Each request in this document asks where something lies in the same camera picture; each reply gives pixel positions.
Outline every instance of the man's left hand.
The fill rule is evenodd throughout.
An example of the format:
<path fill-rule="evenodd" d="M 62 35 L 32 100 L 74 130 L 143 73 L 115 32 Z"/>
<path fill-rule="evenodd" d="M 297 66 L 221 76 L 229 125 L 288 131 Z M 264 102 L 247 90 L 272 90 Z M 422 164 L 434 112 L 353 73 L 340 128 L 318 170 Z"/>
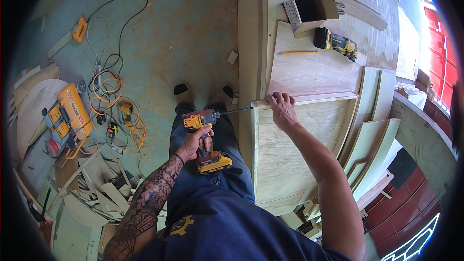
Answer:
<path fill-rule="evenodd" d="M 187 133 L 183 144 L 177 150 L 177 154 L 179 154 L 184 161 L 196 159 L 197 149 L 200 146 L 200 137 L 208 132 L 210 132 L 212 136 L 214 135 L 214 131 L 210 127 L 202 127 L 194 133 Z M 206 151 L 209 152 L 211 150 L 211 137 L 207 137 L 204 143 Z"/>

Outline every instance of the tattoo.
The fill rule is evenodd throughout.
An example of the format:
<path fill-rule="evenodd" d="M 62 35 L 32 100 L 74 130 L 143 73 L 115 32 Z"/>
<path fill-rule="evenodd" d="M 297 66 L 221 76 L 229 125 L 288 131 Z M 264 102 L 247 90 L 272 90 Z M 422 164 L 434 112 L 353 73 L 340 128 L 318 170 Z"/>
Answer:
<path fill-rule="evenodd" d="M 158 214 L 171 193 L 174 180 L 179 175 L 183 160 L 173 154 L 159 169 L 152 172 L 137 189 L 129 210 L 118 225 L 118 231 L 106 245 L 104 260 L 130 260 L 134 255 L 136 241 L 145 246 L 156 237 Z M 152 234 L 137 237 L 152 230 Z"/>

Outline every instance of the person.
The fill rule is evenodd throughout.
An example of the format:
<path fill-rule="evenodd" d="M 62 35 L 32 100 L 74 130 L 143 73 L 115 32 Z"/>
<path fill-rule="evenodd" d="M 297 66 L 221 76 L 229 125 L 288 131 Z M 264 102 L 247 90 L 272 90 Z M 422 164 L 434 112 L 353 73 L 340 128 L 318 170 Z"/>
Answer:
<path fill-rule="evenodd" d="M 275 92 L 267 100 L 274 123 L 297 146 L 319 188 L 322 246 L 290 229 L 254 204 L 251 174 L 240 153 L 227 115 L 212 129 L 187 133 L 182 114 L 195 110 L 186 83 L 174 88 L 177 114 L 169 160 L 152 172 L 134 194 L 131 206 L 104 251 L 104 260 L 333 260 L 363 261 L 366 244 L 361 214 L 347 178 L 332 152 L 299 122 L 295 100 Z M 224 85 L 208 109 L 225 112 L 233 88 Z M 232 167 L 207 176 L 194 160 L 200 136 L 209 151 L 229 154 Z M 167 201 L 164 233 L 157 235 L 158 214 Z"/>

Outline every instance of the yellow power drill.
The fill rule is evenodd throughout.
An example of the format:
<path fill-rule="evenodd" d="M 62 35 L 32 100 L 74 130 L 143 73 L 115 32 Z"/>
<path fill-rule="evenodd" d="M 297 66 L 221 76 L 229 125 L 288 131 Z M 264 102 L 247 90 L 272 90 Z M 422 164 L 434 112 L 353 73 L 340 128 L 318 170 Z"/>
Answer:
<path fill-rule="evenodd" d="M 221 115 L 244 111 L 252 108 L 253 107 L 243 108 L 224 113 L 217 112 L 214 109 L 207 109 L 182 114 L 182 118 L 184 121 L 184 127 L 186 128 L 187 132 L 193 133 L 202 127 L 212 127 L 214 124 L 216 124 L 216 119 Z M 200 137 L 200 145 L 197 149 L 197 159 L 195 160 L 198 172 L 204 176 L 213 171 L 220 171 L 222 169 L 229 169 L 232 167 L 232 160 L 229 158 L 227 153 L 221 151 L 206 151 L 205 139 L 208 136 L 211 136 L 209 132 L 208 134 L 203 134 Z"/>
<path fill-rule="evenodd" d="M 327 28 L 316 28 L 314 33 L 314 46 L 320 49 L 333 49 L 348 57 L 352 62 L 356 62 L 358 57 L 358 46 L 351 39 L 342 37 L 329 31 Z"/>

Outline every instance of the orange power tool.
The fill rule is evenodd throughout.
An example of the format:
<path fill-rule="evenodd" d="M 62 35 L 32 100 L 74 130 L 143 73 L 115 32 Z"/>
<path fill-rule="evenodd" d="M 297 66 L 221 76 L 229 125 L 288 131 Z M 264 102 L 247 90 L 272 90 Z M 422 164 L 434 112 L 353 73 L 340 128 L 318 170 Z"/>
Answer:
<path fill-rule="evenodd" d="M 207 109 L 182 114 L 182 118 L 184 120 L 184 126 L 187 129 L 187 132 L 193 133 L 202 127 L 212 127 L 214 124 L 216 124 L 216 119 L 221 115 L 244 111 L 252 108 L 253 107 L 243 108 L 224 113 L 216 112 L 214 109 Z M 209 132 L 208 134 L 203 134 L 200 137 L 200 145 L 197 149 L 197 159 L 195 160 L 198 172 L 204 176 L 213 171 L 220 171 L 222 169 L 229 169 L 232 167 L 232 160 L 229 158 L 227 153 L 221 151 L 206 151 L 205 139 L 208 136 L 211 136 Z"/>

